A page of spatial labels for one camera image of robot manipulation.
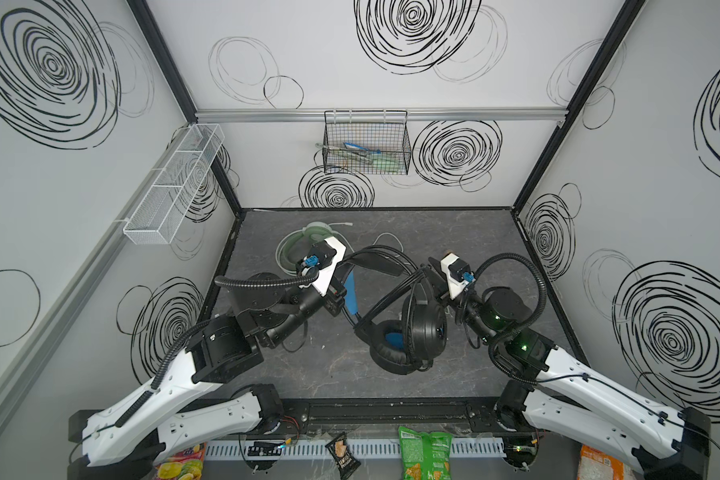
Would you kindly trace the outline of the black blue headphones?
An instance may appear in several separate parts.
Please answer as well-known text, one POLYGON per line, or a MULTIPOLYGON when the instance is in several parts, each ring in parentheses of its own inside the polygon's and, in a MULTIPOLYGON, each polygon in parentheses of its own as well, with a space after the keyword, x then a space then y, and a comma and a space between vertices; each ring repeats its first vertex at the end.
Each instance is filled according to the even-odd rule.
POLYGON ((357 267, 402 279, 364 315, 342 307, 373 362, 395 375, 430 369, 447 342, 446 314, 428 277, 432 268, 399 249, 371 245, 340 261, 335 278, 345 283, 357 267))

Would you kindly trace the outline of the mint green headphones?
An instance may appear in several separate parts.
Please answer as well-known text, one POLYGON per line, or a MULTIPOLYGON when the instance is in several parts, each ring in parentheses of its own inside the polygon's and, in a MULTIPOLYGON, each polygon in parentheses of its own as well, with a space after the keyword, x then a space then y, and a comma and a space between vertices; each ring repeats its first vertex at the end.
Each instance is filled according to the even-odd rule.
POLYGON ((350 221, 312 221, 286 234, 279 241, 274 252, 278 268, 287 276, 295 276, 298 263, 306 256, 311 246, 328 237, 336 237, 350 252, 354 252, 354 247, 343 233, 343 228, 352 228, 353 226, 354 223, 350 221))

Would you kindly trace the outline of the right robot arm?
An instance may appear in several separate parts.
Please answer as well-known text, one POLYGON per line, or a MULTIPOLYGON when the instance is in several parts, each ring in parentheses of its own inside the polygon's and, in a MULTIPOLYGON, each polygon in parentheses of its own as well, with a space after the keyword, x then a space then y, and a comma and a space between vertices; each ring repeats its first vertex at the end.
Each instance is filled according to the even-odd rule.
POLYGON ((448 253, 430 258, 428 280, 454 308, 459 323, 485 341, 491 363, 509 382, 495 404, 497 419, 509 431, 534 428, 560 434, 609 455, 646 479, 705 479, 719 444, 708 416, 651 400, 600 374, 554 341, 533 330, 543 313, 548 289, 530 259, 500 253, 472 268, 448 253), (533 276, 537 303, 526 307, 516 295, 510 308, 498 308, 474 289, 491 266, 513 261, 533 276))

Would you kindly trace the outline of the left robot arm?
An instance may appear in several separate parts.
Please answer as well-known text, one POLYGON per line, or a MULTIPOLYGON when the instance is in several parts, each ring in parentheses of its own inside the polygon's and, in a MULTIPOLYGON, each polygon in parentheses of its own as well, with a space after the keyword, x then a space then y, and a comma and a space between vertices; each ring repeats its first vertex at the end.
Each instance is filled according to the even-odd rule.
POLYGON ((320 309, 336 312, 347 275, 312 267, 289 279, 216 278, 234 293, 237 312, 191 327, 155 374, 115 405, 73 414, 68 439, 81 455, 70 461, 68 478, 142 479, 205 441, 277 425, 283 406, 271 384, 244 386, 228 400, 202 398, 261 364, 263 348, 281 344, 320 309))

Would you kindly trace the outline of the small dark snack packet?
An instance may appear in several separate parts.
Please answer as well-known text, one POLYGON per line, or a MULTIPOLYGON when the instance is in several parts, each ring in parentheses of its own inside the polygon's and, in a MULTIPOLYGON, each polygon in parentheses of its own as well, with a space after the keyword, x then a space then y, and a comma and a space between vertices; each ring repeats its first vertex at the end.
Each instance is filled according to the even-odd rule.
POLYGON ((361 466, 361 462, 352 454, 347 440, 347 433, 342 432, 325 445, 341 480, 348 480, 361 466))

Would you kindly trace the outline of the green chips bag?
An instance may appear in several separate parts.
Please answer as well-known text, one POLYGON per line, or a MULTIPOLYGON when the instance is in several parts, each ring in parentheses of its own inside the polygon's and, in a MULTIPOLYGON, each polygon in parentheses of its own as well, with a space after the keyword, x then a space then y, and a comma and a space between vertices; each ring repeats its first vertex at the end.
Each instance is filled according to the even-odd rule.
POLYGON ((398 428, 405 480, 450 480, 453 436, 445 432, 418 432, 398 428))

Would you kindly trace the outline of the Fox's fruits candy bag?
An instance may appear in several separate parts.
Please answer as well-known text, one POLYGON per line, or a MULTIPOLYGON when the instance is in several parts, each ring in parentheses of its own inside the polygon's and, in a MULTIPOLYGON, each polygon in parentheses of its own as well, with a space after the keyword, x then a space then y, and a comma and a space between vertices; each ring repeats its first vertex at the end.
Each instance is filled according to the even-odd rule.
POLYGON ((203 475, 206 448, 206 443, 200 443, 173 454, 155 468, 152 479, 200 480, 203 475))

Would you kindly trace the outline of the orange snack bag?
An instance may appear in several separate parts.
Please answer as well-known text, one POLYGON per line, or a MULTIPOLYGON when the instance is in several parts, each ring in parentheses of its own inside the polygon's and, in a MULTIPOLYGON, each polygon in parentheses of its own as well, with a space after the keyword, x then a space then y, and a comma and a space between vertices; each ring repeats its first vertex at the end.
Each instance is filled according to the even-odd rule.
POLYGON ((635 480, 633 471, 623 462, 599 450, 583 445, 577 480, 635 480))

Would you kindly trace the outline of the black mounting rail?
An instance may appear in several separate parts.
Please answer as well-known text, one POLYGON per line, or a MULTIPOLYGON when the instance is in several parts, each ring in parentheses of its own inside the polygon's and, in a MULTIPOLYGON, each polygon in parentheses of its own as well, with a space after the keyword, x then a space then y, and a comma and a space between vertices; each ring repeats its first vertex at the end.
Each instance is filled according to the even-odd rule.
POLYGON ((525 435, 534 430, 500 424, 496 397, 409 399, 284 399, 276 402, 280 417, 292 418, 301 432, 326 425, 443 424, 466 426, 471 433, 525 435))

